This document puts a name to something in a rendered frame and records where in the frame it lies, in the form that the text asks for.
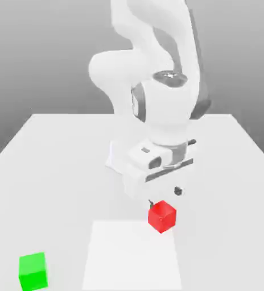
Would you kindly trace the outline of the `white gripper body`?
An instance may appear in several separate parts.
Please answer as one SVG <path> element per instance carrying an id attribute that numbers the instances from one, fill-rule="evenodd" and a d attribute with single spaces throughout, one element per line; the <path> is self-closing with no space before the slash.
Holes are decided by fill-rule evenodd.
<path id="1" fill-rule="evenodd" d="M 139 201 L 156 197 L 170 199 L 175 188 L 185 189 L 191 179 L 193 168 L 193 158 L 183 161 L 176 167 L 150 173 L 128 164 L 122 176 L 125 193 Z"/>

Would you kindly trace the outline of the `small red cube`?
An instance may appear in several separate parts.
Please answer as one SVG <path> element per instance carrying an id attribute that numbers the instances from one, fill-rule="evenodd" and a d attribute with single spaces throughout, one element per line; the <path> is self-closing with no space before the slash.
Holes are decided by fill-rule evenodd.
<path id="1" fill-rule="evenodd" d="M 148 211 L 148 223 L 159 233 L 164 233 L 176 224 L 177 211 L 166 201 L 153 204 Z"/>

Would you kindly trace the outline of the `small green cube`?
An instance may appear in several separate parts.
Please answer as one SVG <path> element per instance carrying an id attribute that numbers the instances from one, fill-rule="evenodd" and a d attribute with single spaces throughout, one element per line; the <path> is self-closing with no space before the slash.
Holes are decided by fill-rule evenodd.
<path id="1" fill-rule="evenodd" d="M 46 256 L 44 252 L 19 258 L 19 282 L 22 291 L 36 291 L 48 287 Z"/>

